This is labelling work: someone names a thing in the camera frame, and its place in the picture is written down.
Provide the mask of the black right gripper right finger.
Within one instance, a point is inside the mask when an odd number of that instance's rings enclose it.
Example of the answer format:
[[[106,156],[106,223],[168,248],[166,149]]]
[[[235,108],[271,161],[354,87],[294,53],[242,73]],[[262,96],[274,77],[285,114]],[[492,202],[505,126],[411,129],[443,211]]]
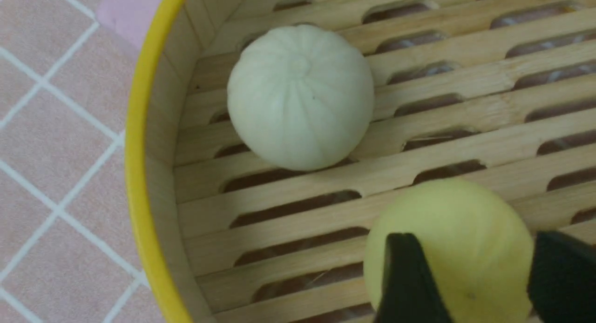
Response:
[[[538,232],[527,290],[543,323],[594,323],[595,247],[557,230]]]

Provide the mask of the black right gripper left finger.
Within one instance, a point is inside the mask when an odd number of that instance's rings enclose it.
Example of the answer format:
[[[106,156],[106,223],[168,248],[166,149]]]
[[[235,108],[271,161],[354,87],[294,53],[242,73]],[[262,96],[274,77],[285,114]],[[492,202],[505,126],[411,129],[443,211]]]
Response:
[[[386,236],[375,323],[451,323],[423,247],[414,234]]]

